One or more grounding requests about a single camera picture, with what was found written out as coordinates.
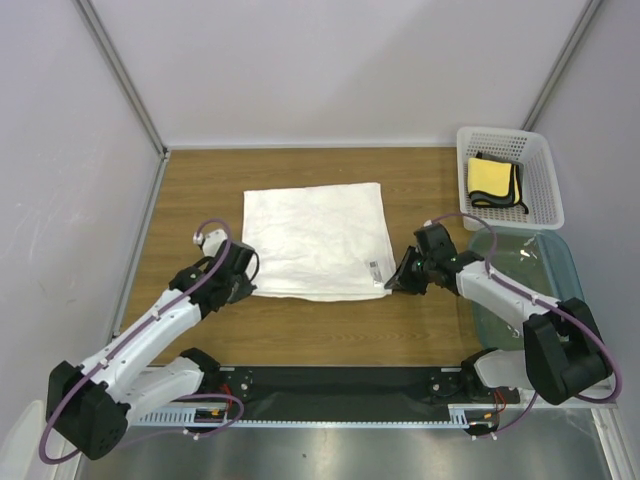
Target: white towel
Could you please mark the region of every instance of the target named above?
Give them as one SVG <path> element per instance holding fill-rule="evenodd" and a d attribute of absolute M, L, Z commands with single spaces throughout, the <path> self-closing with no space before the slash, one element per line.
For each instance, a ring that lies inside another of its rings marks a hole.
<path fill-rule="evenodd" d="M 260 255 L 254 295 L 331 302 L 391 293 L 378 183 L 244 192 L 242 241 Z"/>

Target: plastic basket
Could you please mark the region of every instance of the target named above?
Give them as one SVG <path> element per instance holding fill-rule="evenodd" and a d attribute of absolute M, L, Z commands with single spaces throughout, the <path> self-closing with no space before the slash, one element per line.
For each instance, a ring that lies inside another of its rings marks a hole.
<path fill-rule="evenodd" d="M 491 225 L 531 230 L 556 230 L 564 224 L 564 211 L 553 158 L 546 139 L 538 134 L 505 128 L 464 127 L 458 130 L 458 192 L 460 211 L 476 215 Z M 529 214 L 520 206 L 512 208 L 476 208 L 467 191 L 467 168 L 470 157 L 489 153 L 524 165 L 522 200 Z M 467 230 L 479 230 L 475 220 L 464 219 Z"/>

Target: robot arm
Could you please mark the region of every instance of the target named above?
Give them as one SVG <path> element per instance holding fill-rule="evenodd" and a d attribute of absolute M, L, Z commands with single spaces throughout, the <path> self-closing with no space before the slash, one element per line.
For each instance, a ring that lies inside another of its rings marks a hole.
<path fill-rule="evenodd" d="M 211 385 L 207 376 L 218 375 L 219 364 L 196 349 L 183 352 L 153 373 L 141 372 L 175 338 L 210 312 L 253 292 L 255 287 L 246 269 L 254 250 L 240 242 L 225 242 L 228 240 L 221 230 L 207 235 L 202 245 L 205 257 L 178 272 L 139 320 L 79 366 L 62 362 L 51 372 L 47 420 L 61 403 L 68 402 L 53 428 L 88 458 L 103 457 L 135 420 L 198 391 L 203 382 Z M 217 263 L 219 268 L 194 290 Z M 69 392 L 80 384 L 69 399 Z"/>
<path fill-rule="evenodd" d="M 426 225 L 414 235 L 417 245 L 407 249 L 386 288 L 424 295 L 428 284 L 435 283 L 479 303 L 524 335 L 524 352 L 492 350 L 472 357 L 483 385 L 533 388 L 547 402 L 559 405 L 611 375 L 603 352 L 583 331 L 586 327 L 601 340 L 583 301 L 560 302 L 508 279 L 493 267 L 487 271 L 480 255 L 458 254 L 439 223 Z M 545 305 L 575 317 L 583 328 L 564 321 Z"/>

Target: wooden table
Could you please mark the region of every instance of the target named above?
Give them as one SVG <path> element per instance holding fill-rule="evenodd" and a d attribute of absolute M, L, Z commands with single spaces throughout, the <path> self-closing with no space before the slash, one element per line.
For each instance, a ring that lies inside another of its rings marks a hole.
<path fill-rule="evenodd" d="M 191 236 L 224 218 L 240 238 L 243 192 L 379 182 L 394 255 L 426 219 L 458 211 L 455 149 L 286 149 L 174 151 L 131 294 L 125 325 L 142 315 L 178 270 L 200 258 Z M 446 223 L 458 249 L 469 233 Z M 455 365 L 481 349 L 470 304 L 430 286 L 427 295 L 313 303 L 250 297 L 210 314 L 157 359 L 198 347 L 223 364 Z"/>

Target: yellow microfiber cloth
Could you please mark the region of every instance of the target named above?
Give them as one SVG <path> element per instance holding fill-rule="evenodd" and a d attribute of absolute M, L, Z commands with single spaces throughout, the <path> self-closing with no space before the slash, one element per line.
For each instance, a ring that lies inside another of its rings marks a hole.
<path fill-rule="evenodd" d="M 470 158 L 467 170 L 467 190 L 471 205 L 485 208 L 510 208 L 522 202 L 522 165 L 519 163 Z"/>

